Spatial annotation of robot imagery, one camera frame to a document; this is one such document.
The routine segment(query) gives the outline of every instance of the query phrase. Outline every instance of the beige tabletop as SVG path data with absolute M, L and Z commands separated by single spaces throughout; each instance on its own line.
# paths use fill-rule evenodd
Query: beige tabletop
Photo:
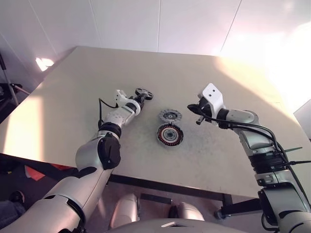
M 132 95 L 143 87 L 155 97 L 122 130 L 114 174 L 256 197 L 260 187 L 238 136 L 206 122 L 196 125 L 198 116 L 187 109 L 208 83 L 223 93 L 227 108 L 256 112 L 285 149 L 303 147 L 289 159 L 310 159 L 310 142 L 260 70 L 213 56 L 88 47 L 76 48 L 0 125 L 0 152 L 75 166 L 77 149 L 97 131 L 98 98 L 113 105 L 115 89 Z M 185 138 L 174 149 L 156 139 L 158 114 L 167 108 L 183 115 L 178 125 Z M 294 170 L 310 199 L 310 165 Z

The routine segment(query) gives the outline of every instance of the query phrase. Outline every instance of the silver metal part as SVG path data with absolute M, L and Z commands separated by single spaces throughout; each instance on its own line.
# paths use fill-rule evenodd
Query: silver metal part
M 308 201 L 306 200 L 305 196 L 298 187 L 298 184 L 293 178 L 291 171 L 283 170 L 283 171 L 256 174 L 255 178 L 260 183 L 261 186 L 269 186 L 278 183 L 290 183 L 297 192 L 297 194 L 299 195 L 299 200 L 302 202 L 305 208 L 304 211 L 311 212 L 310 205 L 308 204 Z
M 182 115 L 177 110 L 165 109 L 160 112 L 159 117 L 166 123 L 176 123 L 181 120 Z
M 113 229 L 136 221 L 138 221 L 137 197 L 134 194 L 127 194 L 118 201 L 109 228 Z
M 255 116 L 257 115 L 250 111 L 232 109 L 232 110 L 229 110 L 226 120 L 241 122 L 241 123 L 251 123 L 255 121 Z
M 185 219 L 194 219 L 204 221 L 203 215 L 201 212 L 195 208 L 193 205 L 190 205 L 185 202 L 181 202 L 177 205 L 177 212 L 179 218 Z
M 278 218 L 278 222 L 280 219 L 279 213 L 288 210 L 298 210 L 298 211 L 306 211 L 305 206 L 300 200 L 298 194 L 295 189 L 292 187 L 278 187 L 271 189 L 264 189 L 264 193 L 266 194 L 270 205 L 273 209 L 273 212 Z
M 73 200 L 82 208 L 88 220 L 94 211 L 112 169 L 104 170 L 98 157 L 97 145 L 101 138 L 81 146 L 76 154 L 78 170 L 95 167 L 96 171 L 81 178 L 66 177 L 58 182 L 44 197 L 61 195 Z
M 183 131 L 171 123 L 160 125 L 156 133 L 158 141 L 167 147 L 178 146 L 184 138 Z
M 235 122 L 249 123 L 253 125 L 260 125 L 258 115 L 251 111 L 237 111 L 230 110 L 227 114 L 226 120 L 235 119 Z M 262 133 L 267 133 L 266 131 L 253 128 Z M 274 151 L 273 143 L 270 139 L 266 138 L 263 135 L 260 135 L 255 132 L 233 129 L 233 131 L 239 136 L 240 142 L 246 152 L 247 156 L 252 156 L 253 154 L 266 153 L 269 151 Z
M 204 116 L 200 116 L 199 119 L 197 119 L 197 121 L 195 123 L 197 123 L 198 125 L 201 125 L 201 123 L 204 121 Z
M 311 229 L 310 213 L 292 212 L 280 221 L 280 232 L 307 233 Z

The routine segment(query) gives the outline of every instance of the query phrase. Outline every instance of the black joint cover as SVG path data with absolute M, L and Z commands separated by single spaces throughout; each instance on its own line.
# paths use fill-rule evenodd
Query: black joint cover
M 293 213 L 293 212 L 302 212 L 302 211 L 301 210 L 286 210 L 286 211 L 279 213 L 278 215 L 280 218 L 284 218 L 286 215 Z
M 74 175 L 77 178 L 82 178 L 84 176 L 87 176 L 89 174 L 92 174 L 95 172 L 97 169 L 93 166 L 88 166 L 86 168 L 83 168 L 81 171 L 79 171 L 76 175 Z
M 227 130 L 229 128 L 229 124 L 227 123 L 218 123 L 218 127 L 224 130 Z
M 264 215 L 266 216 L 267 222 L 272 226 L 276 226 L 277 225 L 276 216 L 273 212 L 271 204 L 270 204 L 266 194 L 264 193 L 263 189 L 258 191 L 258 197 L 260 200 L 260 205 L 261 205 L 262 211 L 263 211 Z
M 226 120 L 228 112 L 229 112 L 228 109 L 222 108 L 219 110 L 216 118 L 219 120 Z
M 122 130 L 119 125 L 112 123 L 112 122 L 106 122 L 103 125 L 101 125 L 99 131 L 110 131 L 115 133 L 119 138 L 121 137 Z
M 97 146 L 98 156 L 104 170 L 113 169 L 119 165 L 120 144 L 115 137 L 104 137 Z
M 136 108 L 136 106 L 134 104 L 127 103 L 125 106 L 129 107 L 130 109 L 132 109 L 134 111 L 134 113 L 136 113 L 137 108 Z

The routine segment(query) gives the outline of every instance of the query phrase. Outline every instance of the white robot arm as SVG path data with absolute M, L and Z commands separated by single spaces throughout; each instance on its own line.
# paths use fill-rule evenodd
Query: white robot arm
M 149 91 L 138 88 L 136 97 L 127 98 L 117 90 L 119 107 L 110 112 L 94 139 L 81 146 L 76 154 L 79 173 L 57 183 L 23 216 L 1 233 L 69 233 L 84 232 L 109 176 L 120 162 L 121 129 L 137 116 L 145 100 L 153 98 Z
M 267 221 L 279 227 L 281 233 L 311 232 L 310 204 L 282 146 L 274 134 L 260 126 L 258 116 L 251 111 L 228 110 L 221 92 L 210 83 L 198 97 L 198 104 L 188 108 L 203 120 L 222 129 L 232 129 L 239 135 L 242 146 L 255 171 L 260 204 Z

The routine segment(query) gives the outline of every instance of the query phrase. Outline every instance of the table leg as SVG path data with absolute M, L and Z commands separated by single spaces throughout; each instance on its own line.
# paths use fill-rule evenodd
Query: table leg
M 231 215 L 245 215 L 259 211 L 261 211 L 260 201 L 258 198 L 255 198 L 231 205 L 224 205 L 221 209 L 215 211 L 214 216 L 217 219 L 225 219 Z
M 137 179 L 127 176 L 121 176 L 121 175 L 115 175 L 111 174 L 109 178 L 109 182 L 115 182 L 115 183 L 123 183 L 143 188 L 149 188 L 149 189 L 155 189 L 159 191 L 165 191 L 170 193 L 178 193 L 193 197 L 199 197 L 199 198 L 206 198 L 206 199 L 212 199 L 212 200 L 219 200 L 224 203 L 224 197 L 225 202 L 230 204 L 230 197 L 229 194 L 223 194 L 223 193 L 216 193 L 206 190 L 200 190 L 195 188 L 188 188 L 173 184 L 167 184 L 167 183 L 160 183 L 155 181 L 149 181 L 149 180 L 143 180 L 143 179 Z
M 230 194 L 223 193 L 223 206 L 228 206 L 232 204 L 232 196 Z

